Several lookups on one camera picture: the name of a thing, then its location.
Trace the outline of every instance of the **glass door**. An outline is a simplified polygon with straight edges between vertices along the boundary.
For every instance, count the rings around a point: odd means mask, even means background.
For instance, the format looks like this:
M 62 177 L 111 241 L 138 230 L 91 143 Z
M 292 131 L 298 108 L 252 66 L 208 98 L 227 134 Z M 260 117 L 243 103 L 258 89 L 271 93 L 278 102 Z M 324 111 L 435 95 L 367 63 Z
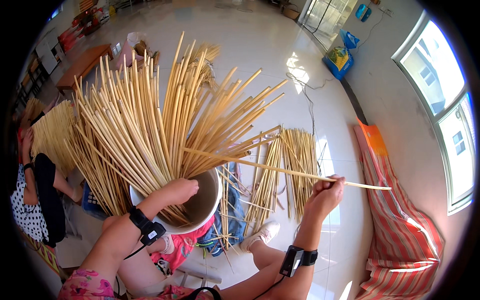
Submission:
M 327 50 L 355 4 L 357 0 L 313 0 L 302 24 Z

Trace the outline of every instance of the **white tile floor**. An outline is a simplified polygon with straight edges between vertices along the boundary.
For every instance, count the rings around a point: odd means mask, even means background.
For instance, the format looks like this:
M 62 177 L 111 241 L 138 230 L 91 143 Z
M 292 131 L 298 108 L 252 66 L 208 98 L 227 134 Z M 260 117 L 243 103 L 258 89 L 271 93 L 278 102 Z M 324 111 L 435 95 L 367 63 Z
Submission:
M 127 9 L 112 17 L 111 21 L 91 36 L 86 37 L 71 52 L 68 61 L 73 61 L 86 48 L 111 43 L 123 44 L 129 32 L 140 31 L 147 34 L 147 42 L 152 50 L 160 50 L 160 91 L 165 92 L 173 55 L 182 30 L 185 31 L 184 46 L 195 38 L 197 42 L 208 41 L 221 45 L 221 54 L 214 61 L 217 80 L 223 80 L 228 71 L 238 66 L 232 79 L 247 79 L 259 68 L 263 72 L 245 89 L 247 96 L 255 96 L 265 87 L 275 86 L 292 72 L 312 87 L 332 79 L 332 75 L 321 62 L 322 53 L 291 19 L 281 15 L 278 8 L 262 1 L 251 3 L 253 13 L 236 9 L 218 9 L 213 0 L 197 0 L 197 6 L 174 10 L 171 4 L 153 2 L 150 7 L 136 6 L 132 12 Z M 56 72 L 63 72 L 66 61 Z M 86 78 L 92 81 L 92 73 Z M 308 100 L 300 87 L 289 81 L 275 94 L 285 96 L 270 106 L 264 115 L 257 119 L 245 139 L 284 124 L 286 128 L 305 128 L 312 131 Z M 314 126 L 318 140 L 318 153 L 325 147 L 322 173 L 337 173 L 349 181 L 363 182 L 358 162 L 358 146 L 352 126 L 356 124 L 355 112 L 347 94 L 337 80 L 326 82 L 323 88 L 307 89 L 313 103 Z M 246 158 L 256 161 L 256 149 Z M 242 166 L 245 185 L 253 179 L 253 167 Z M 280 187 L 285 178 L 280 177 Z M 285 194 L 280 201 L 286 207 Z M 282 237 L 273 239 L 270 246 L 286 250 L 294 239 L 297 223 L 287 218 L 287 212 L 277 209 L 271 220 L 281 223 Z M 74 212 L 83 240 L 65 239 L 58 244 L 57 252 L 63 267 L 78 266 L 99 236 L 101 222 L 82 213 Z M 353 299 L 359 291 L 359 284 L 365 278 L 365 262 L 372 239 L 372 219 L 365 190 L 346 187 L 343 202 L 324 222 L 321 241 L 318 247 L 319 259 L 309 299 Z M 257 270 L 251 254 L 229 251 L 232 269 L 224 255 L 203 259 L 203 252 L 195 249 L 184 266 L 221 277 L 221 288 L 228 287 L 253 275 Z M 187 286 L 199 287 L 200 281 L 191 280 Z

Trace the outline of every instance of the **wooden bench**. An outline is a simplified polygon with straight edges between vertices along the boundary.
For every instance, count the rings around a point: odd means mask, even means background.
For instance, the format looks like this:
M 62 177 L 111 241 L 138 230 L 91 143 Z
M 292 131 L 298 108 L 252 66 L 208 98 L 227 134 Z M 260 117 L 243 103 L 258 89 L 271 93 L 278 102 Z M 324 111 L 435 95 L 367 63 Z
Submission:
M 86 77 L 93 67 L 99 63 L 100 56 L 108 54 L 112 60 L 113 54 L 110 46 L 111 44 L 105 44 L 85 50 L 85 52 L 77 58 L 76 62 L 68 68 L 58 81 L 56 85 L 58 91 L 62 95 L 65 95 L 63 92 L 64 90 L 76 90 L 76 84 L 73 77 L 75 75 L 77 78 L 80 78 L 80 76 L 83 78 Z

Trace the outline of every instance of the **hand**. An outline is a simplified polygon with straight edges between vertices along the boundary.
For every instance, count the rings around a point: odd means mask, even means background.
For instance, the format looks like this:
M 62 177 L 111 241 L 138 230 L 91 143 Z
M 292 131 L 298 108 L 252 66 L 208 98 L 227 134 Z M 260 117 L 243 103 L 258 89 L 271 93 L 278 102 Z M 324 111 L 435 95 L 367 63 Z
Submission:
M 345 177 L 338 175 L 329 176 L 337 179 L 336 182 L 318 181 L 313 185 L 312 195 L 305 204 L 305 221 L 319 221 L 320 224 L 326 216 L 342 201 Z
M 178 205 L 187 202 L 199 189 L 198 181 L 179 178 L 170 181 L 158 192 L 165 193 L 161 197 L 168 205 Z
M 23 145 L 22 145 L 22 150 L 24 154 L 30 153 L 30 149 L 32 148 L 32 142 L 33 142 L 33 129 L 32 127 L 30 127 L 26 131 Z

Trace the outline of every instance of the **polka dot shirt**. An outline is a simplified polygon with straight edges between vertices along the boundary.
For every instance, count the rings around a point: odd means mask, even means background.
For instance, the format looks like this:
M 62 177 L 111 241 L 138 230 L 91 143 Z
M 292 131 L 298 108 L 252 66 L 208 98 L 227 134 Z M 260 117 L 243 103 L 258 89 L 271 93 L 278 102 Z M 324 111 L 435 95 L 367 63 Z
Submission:
M 13 218 L 22 231 L 36 241 L 42 241 L 43 237 L 48 240 L 47 225 L 42 214 L 40 203 L 37 205 L 24 204 L 25 190 L 24 166 L 18 165 L 17 190 L 10 196 L 12 203 Z

